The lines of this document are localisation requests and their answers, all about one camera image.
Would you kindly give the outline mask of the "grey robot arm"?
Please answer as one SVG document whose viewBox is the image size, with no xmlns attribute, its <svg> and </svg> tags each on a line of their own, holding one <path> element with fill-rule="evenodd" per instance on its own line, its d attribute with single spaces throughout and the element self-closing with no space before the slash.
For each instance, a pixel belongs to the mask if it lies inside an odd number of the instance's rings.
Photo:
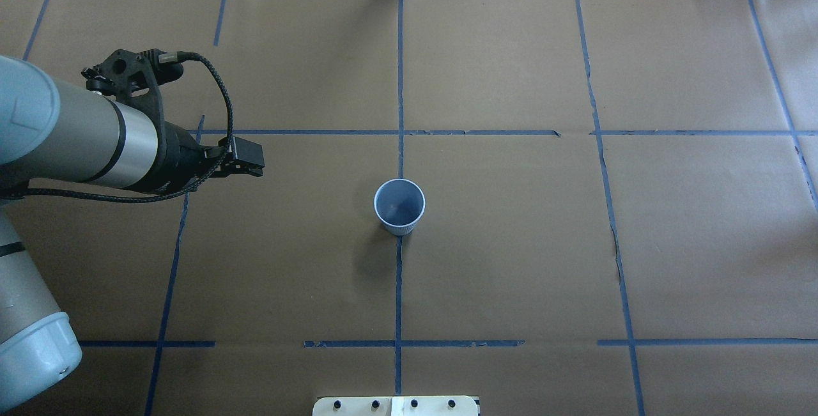
<svg viewBox="0 0 818 416">
<path fill-rule="evenodd" d="M 202 145 L 166 121 L 160 87 L 204 65 L 227 109 L 227 133 Z M 234 135 L 234 111 L 214 65 L 195 52 L 117 50 L 82 70 L 84 88 L 2 57 L 2 206 L 32 196 L 160 203 L 209 178 L 263 175 L 263 149 Z M 2 411 L 73 372 L 82 350 L 67 313 L 7 214 L 2 214 Z"/>
</svg>

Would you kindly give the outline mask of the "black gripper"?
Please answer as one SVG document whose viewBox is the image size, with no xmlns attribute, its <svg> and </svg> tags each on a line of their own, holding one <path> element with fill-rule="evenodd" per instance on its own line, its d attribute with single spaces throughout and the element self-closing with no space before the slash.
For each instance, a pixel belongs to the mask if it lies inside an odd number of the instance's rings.
<svg viewBox="0 0 818 416">
<path fill-rule="evenodd" d="M 225 137 L 219 145 L 197 142 L 186 130 L 169 122 L 166 129 L 166 154 L 153 180 L 155 194 L 175 194 L 205 176 L 225 152 L 217 169 L 218 178 L 234 174 L 262 177 L 265 167 L 263 147 L 242 137 Z"/>
</svg>

